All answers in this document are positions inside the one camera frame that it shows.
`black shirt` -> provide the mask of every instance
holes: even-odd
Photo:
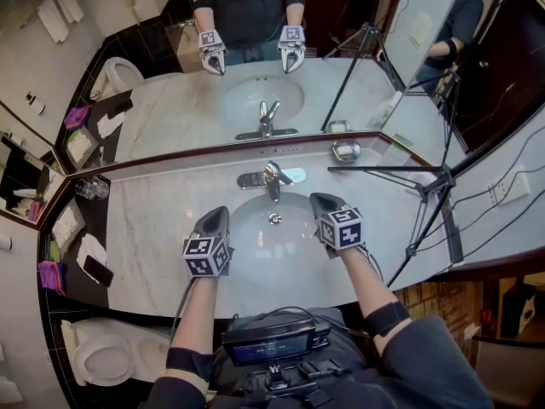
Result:
[[[277,40],[286,24],[285,0],[212,0],[215,29],[228,49]]]
[[[324,388],[340,409],[493,409],[492,402],[444,321],[428,317],[398,333],[382,355],[383,372],[363,369],[339,377]],[[244,399],[219,396],[213,409],[238,409]],[[153,385],[146,409],[200,409],[203,395],[190,383],[171,377]],[[267,409],[300,408],[292,399],[276,399]]]
[[[483,0],[455,0],[446,22],[439,32],[437,42],[441,43],[455,37],[465,45],[471,43],[483,10]],[[441,59],[428,58],[426,60],[426,64],[438,69],[449,68],[453,63],[454,59],[448,56]]]

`black wristband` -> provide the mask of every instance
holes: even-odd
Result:
[[[305,6],[305,0],[286,0],[286,7],[292,5],[292,4],[302,4]]]
[[[454,60],[458,54],[458,48],[452,39],[447,39],[445,42],[449,46],[449,58]]]
[[[395,302],[377,309],[365,321],[367,322],[371,337],[375,337],[376,335],[385,337],[396,325],[401,321],[407,320],[409,317],[405,306],[400,302]]]
[[[195,0],[193,2],[193,12],[195,12],[197,9],[201,9],[201,8],[213,9],[212,0]]]
[[[169,349],[167,369],[192,372],[206,382],[212,377],[212,361],[214,355],[200,354],[189,349]]]

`sink basin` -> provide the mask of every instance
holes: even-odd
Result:
[[[238,133],[259,129],[259,105],[266,101],[271,107],[280,101],[274,117],[274,128],[281,129],[297,115],[305,104],[305,95],[299,84],[282,76],[249,78],[230,88],[221,99],[225,120]]]
[[[274,214],[282,218],[278,225],[271,224]],[[259,310],[264,303],[324,306],[328,301],[324,290],[349,284],[340,259],[331,261],[314,237],[317,228],[308,197],[284,190],[278,204],[268,195],[256,197],[232,213],[230,230],[235,251],[229,276],[220,279],[216,315],[233,308],[241,316],[258,314],[266,312]],[[309,303],[301,304],[301,298]]]

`towel rack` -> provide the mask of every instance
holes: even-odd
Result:
[[[30,15],[28,15],[28,18],[23,21],[23,24],[21,24],[19,28],[22,29],[23,27],[25,27],[30,22],[30,20],[32,20],[32,17],[34,15],[37,15],[37,8],[34,9],[34,11]]]

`person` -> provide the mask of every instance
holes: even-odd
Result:
[[[219,33],[226,65],[279,60],[283,27],[300,26],[304,8],[304,0],[193,0],[198,31]]]
[[[429,50],[428,58],[416,76],[417,82],[438,78],[454,64],[460,52],[473,40],[473,35],[483,14],[483,0],[455,0],[446,22],[435,43]],[[432,80],[422,88],[432,95],[439,80]]]
[[[369,261],[358,248],[338,251],[353,283],[361,312],[366,320],[384,308],[400,305],[397,297],[382,283]],[[198,279],[189,297],[186,311],[176,331],[172,347],[192,350],[190,353],[212,354],[215,300],[218,279]],[[325,404],[310,405],[295,396],[267,401],[267,409],[297,407],[351,408],[472,408],[492,409],[493,405],[477,375],[466,361],[442,319],[426,317],[411,320],[398,314],[399,322],[373,337],[381,356],[380,371],[367,368],[363,355],[345,333],[336,330],[332,348],[325,348],[325,359],[341,356],[351,363],[351,372],[330,377],[323,390]],[[319,356],[316,350],[306,356]],[[245,399],[234,396],[240,383],[237,372],[248,373],[250,367],[228,365],[220,349],[214,354],[214,367],[209,379],[202,374],[168,369],[153,385],[146,409],[197,409],[207,406],[205,396],[209,382],[218,391],[209,406],[219,409],[247,407]]]

